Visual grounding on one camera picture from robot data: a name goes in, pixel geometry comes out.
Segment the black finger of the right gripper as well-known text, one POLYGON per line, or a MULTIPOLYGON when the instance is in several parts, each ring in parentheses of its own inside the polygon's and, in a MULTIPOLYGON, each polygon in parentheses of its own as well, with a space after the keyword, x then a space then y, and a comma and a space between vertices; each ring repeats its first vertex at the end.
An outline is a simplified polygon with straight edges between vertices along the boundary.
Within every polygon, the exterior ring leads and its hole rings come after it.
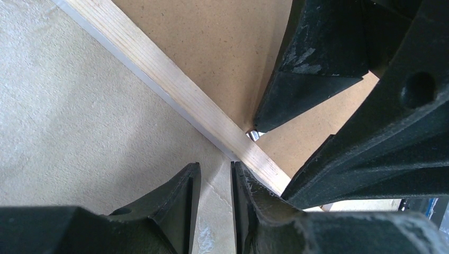
POLYGON ((293 1, 254 117, 269 132, 363 80, 382 77, 420 1, 293 1))
POLYGON ((379 82, 294 175, 282 198, 309 208, 446 195, 448 1, 423 1, 379 82))

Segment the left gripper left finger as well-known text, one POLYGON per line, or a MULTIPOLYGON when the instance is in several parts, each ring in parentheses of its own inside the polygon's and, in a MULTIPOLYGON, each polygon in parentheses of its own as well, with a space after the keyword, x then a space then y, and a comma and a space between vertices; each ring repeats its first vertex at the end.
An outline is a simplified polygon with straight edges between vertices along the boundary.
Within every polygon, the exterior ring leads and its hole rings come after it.
POLYGON ((1 253, 191 253, 200 188, 196 162, 109 215, 79 206, 2 207, 1 253))

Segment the white wooden picture frame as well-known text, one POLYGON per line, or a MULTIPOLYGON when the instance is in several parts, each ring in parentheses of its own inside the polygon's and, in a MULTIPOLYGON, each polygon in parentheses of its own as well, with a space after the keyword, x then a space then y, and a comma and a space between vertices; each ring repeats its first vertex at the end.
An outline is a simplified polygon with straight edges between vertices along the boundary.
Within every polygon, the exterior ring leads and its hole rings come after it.
POLYGON ((112 1, 56 4, 230 159, 282 194, 290 177, 112 1))

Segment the brown backing board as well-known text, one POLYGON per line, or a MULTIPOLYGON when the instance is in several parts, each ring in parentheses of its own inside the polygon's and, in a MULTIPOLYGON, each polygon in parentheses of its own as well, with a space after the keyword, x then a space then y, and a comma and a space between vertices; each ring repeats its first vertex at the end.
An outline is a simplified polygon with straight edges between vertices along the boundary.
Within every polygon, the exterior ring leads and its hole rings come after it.
MULTIPOLYGON (((272 73, 291 1, 115 2, 243 131, 272 73)), ((257 145, 290 177, 378 82, 373 74, 263 135, 257 145)))

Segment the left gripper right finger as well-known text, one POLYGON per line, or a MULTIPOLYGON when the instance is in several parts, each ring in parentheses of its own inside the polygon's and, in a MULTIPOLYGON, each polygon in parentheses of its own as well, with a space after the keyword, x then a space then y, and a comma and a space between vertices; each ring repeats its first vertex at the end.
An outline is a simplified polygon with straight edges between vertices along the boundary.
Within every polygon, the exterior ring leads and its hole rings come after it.
POLYGON ((437 227, 414 212, 305 212, 232 162, 237 253, 448 253, 437 227))

